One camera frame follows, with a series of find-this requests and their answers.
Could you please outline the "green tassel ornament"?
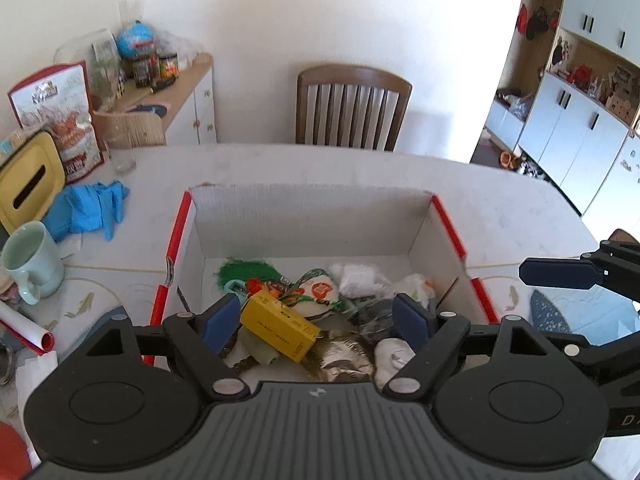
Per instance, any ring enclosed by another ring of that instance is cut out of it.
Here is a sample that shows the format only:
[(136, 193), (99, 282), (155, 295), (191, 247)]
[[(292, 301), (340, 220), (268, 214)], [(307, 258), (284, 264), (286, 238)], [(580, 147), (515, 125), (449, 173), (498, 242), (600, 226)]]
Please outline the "green tassel ornament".
[(278, 280), (284, 286), (288, 284), (288, 280), (265, 260), (228, 258), (218, 269), (217, 285), (227, 292), (247, 292), (245, 281), (248, 278)]

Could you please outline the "yellow small box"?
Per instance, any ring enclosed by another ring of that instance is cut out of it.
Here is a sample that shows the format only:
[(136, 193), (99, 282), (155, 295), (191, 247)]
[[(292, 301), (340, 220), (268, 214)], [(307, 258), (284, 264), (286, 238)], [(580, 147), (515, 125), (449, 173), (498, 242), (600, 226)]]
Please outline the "yellow small box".
[(269, 292), (247, 299), (240, 323), (291, 361), (299, 363), (320, 335), (320, 328), (282, 304)]

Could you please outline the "white green plush charm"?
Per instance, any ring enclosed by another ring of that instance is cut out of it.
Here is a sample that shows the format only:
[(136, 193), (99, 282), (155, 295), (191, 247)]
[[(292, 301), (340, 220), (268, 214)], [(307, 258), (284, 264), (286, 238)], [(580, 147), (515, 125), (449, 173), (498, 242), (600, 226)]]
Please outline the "white green plush charm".
[(306, 272), (280, 300), (307, 320), (318, 320), (344, 307), (337, 284), (323, 269)]

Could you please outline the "red and white cardboard box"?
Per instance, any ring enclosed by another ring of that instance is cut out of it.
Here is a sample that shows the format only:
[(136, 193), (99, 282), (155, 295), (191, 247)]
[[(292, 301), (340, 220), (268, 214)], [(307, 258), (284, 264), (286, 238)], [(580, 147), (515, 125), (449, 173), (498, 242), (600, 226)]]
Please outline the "red and white cardboard box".
[(466, 251), (440, 198), (412, 188), (328, 184), (212, 184), (191, 188), (171, 230), (167, 281), (150, 322), (200, 313), (222, 292), (229, 258), (270, 263), (295, 282), (334, 264), (374, 266), (391, 283), (420, 274), (439, 309), (476, 324), (496, 322), (484, 286), (465, 269)]

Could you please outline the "white shell pouch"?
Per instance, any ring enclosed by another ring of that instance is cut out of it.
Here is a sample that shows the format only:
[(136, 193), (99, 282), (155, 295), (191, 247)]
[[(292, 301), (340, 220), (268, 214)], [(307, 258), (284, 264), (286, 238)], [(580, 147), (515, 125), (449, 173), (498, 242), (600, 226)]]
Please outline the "white shell pouch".
[(374, 382), (378, 390), (402, 369), (416, 354), (402, 339), (385, 338), (374, 349)]

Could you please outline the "beige cylinder toy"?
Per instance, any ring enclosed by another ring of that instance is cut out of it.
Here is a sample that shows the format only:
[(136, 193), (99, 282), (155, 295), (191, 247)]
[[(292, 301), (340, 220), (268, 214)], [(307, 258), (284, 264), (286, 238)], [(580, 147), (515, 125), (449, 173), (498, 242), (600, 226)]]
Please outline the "beige cylinder toy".
[(254, 358), (259, 365), (269, 366), (279, 359), (280, 353), (267, 344), (262, 338), (256, 336), (246, 327), (242, 326), (238, 333), (239, 341), (246, 352)]

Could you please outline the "red rooster plush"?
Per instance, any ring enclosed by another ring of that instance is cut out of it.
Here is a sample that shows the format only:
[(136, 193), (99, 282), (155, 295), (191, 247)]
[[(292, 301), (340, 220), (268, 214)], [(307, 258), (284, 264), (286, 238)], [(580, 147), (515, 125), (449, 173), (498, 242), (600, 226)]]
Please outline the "red rooster plush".
[(258, 292), (266, 292), (276, 299), (280, 299), (286, 289), (278, 280), (261, 280), (260, 278), (248, 278), (245, 281), (245, 288), (250, 297), (258, 294)]

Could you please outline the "wooden chair right side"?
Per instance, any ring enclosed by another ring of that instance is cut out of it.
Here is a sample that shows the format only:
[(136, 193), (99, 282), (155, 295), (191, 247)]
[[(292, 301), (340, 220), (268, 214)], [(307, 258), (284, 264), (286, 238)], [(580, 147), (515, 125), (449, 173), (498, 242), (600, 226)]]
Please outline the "wooden chair right side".
[(622, 229), (616, 229), (608, 238), (610, 242), (616, 243), (628, 243), (628, 244), (639, 244), (639, 241), (636, 240), (632, 235)]

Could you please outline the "blue rubber glove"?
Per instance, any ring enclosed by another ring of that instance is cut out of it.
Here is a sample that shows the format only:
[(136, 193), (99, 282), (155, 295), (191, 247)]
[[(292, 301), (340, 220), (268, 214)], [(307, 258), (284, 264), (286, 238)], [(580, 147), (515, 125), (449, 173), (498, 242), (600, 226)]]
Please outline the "blue rubber glove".
[(119, 180), (110, 184), (67, 185), (55, 199), (42, 223), (56, 242), (70, 234), (101, 231), (106, 240), (124, 218), (130, 193)]

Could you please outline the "pale green mug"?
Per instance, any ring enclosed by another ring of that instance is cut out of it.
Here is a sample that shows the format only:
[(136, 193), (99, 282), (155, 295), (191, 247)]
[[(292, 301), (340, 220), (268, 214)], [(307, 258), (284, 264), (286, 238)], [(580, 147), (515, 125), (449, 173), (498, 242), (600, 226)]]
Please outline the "pale green mug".
[(9, 236), (1, 262), (22, 299), (31, 306), (51, 296), (64, 280), (58, 245), (40, 221), (27, 222)]

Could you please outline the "clear drinking glass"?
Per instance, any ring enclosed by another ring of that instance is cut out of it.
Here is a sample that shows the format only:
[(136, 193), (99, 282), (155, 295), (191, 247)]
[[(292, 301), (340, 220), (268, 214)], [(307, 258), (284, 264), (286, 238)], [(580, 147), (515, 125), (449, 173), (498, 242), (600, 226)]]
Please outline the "clear drinking glass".
[(106, 154), (116, 174), (129, 174), (137, 167), (128, 133), (115, 126), (103, 136)]

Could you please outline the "white drawer sideboard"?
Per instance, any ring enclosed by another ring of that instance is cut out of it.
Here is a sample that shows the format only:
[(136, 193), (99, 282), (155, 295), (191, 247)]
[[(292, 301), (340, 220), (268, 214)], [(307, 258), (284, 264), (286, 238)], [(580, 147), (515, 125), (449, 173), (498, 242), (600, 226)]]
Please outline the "white drawer sideboard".
[(215, 143), (213, 79), (213, 57), (199, 53), (169, 87), (153, 92), (127, 81), (112, 109), (98, 113), (155, 113), (163, 122), (168, 146)]

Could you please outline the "wooden basket box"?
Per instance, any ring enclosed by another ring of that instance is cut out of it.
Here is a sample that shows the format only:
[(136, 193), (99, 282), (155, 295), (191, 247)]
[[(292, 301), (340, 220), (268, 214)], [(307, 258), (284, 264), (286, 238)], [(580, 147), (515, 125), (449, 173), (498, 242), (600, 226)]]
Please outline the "wooden basket box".
[(126, 136), (133, 148), (166, 144), (162, 120), (155, 113), (98, 113), (93, 114), (93, 127), (102, 142)]

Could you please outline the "yellow tissue box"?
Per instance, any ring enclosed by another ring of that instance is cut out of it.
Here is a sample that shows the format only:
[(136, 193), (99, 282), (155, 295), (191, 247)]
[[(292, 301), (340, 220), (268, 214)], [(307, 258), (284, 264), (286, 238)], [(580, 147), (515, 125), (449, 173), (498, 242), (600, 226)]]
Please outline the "yellow tissue box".
[(1, 225), (9, 234), (41, 220), (65, 185), (62, 160), (47, 129), (35, 132), (1, 165)]

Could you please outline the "brown wooden chair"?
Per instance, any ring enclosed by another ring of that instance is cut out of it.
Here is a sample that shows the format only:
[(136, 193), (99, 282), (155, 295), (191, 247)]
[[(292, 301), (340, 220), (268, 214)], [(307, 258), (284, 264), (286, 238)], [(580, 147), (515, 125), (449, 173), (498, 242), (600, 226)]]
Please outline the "brown wooden chair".
[(295, 142), (391, 152), (412, 84), (377, 68), (324, 64), (297, 76)]

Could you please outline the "red white snack bag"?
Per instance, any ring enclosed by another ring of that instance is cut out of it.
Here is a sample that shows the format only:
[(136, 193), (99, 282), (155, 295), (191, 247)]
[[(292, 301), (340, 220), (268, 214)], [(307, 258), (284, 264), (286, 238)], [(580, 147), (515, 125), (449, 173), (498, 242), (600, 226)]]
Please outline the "red white snack bag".
[(8, 97), (23, 129), (46, 127), (64, 169), (76, 183), (103, 164), (89, 100), (86, 62), (55, 64), (16, 84)]

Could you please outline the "blue globe toy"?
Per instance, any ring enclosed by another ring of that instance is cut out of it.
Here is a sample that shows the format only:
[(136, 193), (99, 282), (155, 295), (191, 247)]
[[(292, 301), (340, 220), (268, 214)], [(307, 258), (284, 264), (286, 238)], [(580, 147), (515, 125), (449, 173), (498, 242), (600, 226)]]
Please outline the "blue globe toy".
[(122, 58), (136, 58), (155, 49), (154, 32), (140, 21), (121, 30), (115, 39), (116, 47)]

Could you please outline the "white wall cabinet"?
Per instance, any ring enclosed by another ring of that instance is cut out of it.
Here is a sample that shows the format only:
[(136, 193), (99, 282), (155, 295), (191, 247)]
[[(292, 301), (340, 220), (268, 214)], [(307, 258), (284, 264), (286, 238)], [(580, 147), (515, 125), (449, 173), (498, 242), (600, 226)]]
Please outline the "white wall cabinet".
[(485, 122), (591, 232), (639, 215), (639, 0), (521, 0)]

